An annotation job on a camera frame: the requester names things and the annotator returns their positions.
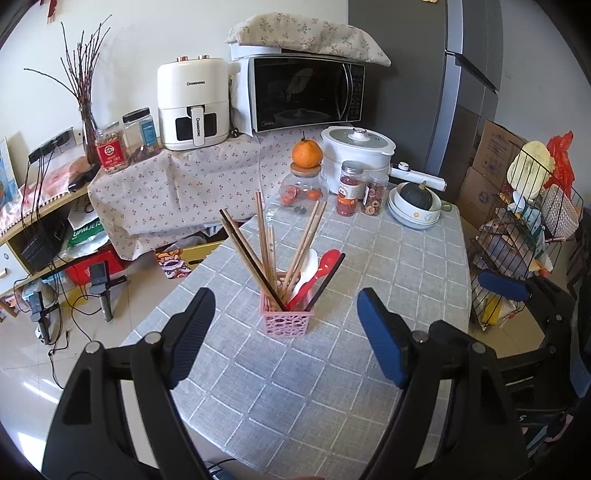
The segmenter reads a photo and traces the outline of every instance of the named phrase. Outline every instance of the green squash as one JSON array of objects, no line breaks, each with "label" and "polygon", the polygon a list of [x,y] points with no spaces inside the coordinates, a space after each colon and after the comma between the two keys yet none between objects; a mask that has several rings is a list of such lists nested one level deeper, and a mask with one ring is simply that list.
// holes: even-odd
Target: green squash
[{"label": "green squash", "polygon": [[400,190],[400,196],[411,205],[421,210],[429,210],[433,205],[433,195],[427,190],[427,182],[417,185],[409,182]]}]

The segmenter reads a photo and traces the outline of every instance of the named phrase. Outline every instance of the white plastic spoon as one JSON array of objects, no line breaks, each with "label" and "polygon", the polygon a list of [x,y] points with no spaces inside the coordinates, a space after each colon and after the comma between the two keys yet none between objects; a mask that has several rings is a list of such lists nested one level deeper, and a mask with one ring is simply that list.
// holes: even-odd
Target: white plastic spoon
[{"label": "white plastic spoon", "polygon": [[295,284],[290,300],[297,295],[304,283],[312,279],[316,270],[318,270],[318,253],[313,248],[310,248],[308,253],[306,253],[304,264],[300,270],[300,281]]}]

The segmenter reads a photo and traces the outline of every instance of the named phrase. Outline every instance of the red plastic bag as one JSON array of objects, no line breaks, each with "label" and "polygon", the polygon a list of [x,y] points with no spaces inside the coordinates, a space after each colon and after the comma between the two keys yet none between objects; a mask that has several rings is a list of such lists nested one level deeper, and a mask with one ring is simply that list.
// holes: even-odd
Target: red plastic bag
[{"label": "red plastic bag", "polygon": [[569,153],[567,150],[573,143],[574,134],[569,131],[563,137],[552,137],[548,142],[547,148],[550,155],[554,158],[556,166],[552,176],[544,185],[547,189],[552,184],[558,185],[562,191],[570,198],[570,189],[574,182],[573,167],[570,166]]}]

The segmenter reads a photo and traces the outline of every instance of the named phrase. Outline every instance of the power strip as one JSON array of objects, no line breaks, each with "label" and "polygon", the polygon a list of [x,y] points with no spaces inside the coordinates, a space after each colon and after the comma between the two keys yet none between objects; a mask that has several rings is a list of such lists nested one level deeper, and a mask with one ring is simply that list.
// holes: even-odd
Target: power strip
[{"label": "power strip", "polygon": [[29,163],[33,164],[41,157],[51,155],[52,152],[54,156],[61,155],[80,143],[82,143],[82,132],[77,130],[74,134],[74,128],[71,127],[33,150],[29,154]]}]

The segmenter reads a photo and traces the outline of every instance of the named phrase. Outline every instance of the tile floor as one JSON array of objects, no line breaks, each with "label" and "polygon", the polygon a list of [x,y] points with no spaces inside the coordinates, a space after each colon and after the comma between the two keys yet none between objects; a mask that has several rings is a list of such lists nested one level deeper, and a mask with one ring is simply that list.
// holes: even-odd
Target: tile floor
[{"label": "tile floor", "polygon": [[[466,236],[470,232],[471,230],[465,226]],[[571,245],[566,245],[552,277],[553,281],[563,287],[566,282],[566,259],[570,254],[570,248]],[[126,275],[128,282],[112,291],[113,321],[105,323],[101,312],[92,316],[76,315],[76,320],[88,335],[107,347],[119,345],[181,282],[166,279],[151,254],[144,255],[130,264]],[[71,292],[70,301],[78,295],[79,291]],[[78,302],[77,307],[86,312],[94,312],[99,308],[99,303],[97,299],[90,298],[86,303]],[[70,331],[70,343],[67,349],[56,352],[54,356],[56,378],[61,385],[67,382],[79,353],[87,343],[86,337],[73,324],[69,315],[70,309],[66,306],[63,310],[64,328]],[[44,442],[61,389],[52,377],[51,364],[47,356],[49,347],[37,340],[34,330],[35,324],[30,322],[27,314],[22,313],[16,318],[5,319],[0,325],[0,421],[31,463],[40,468]],[[502,327],[489,327],[484,332],[480,327],[471,325],[470,334],[495,348],[498,356],[533,350],[538,347],[543,337],[527,310],[505,322]],[[65,343],[66,339],[63,336],[60,346],[64,346]],[[123,382],[123,389],[138,456],[145,463],[155,466],[132,383]],[[188,430],[205,460],[217,461],[226,457],[191,428]],[[265,478],[237,462],[231,462],[226,466],[240,480]]]}]

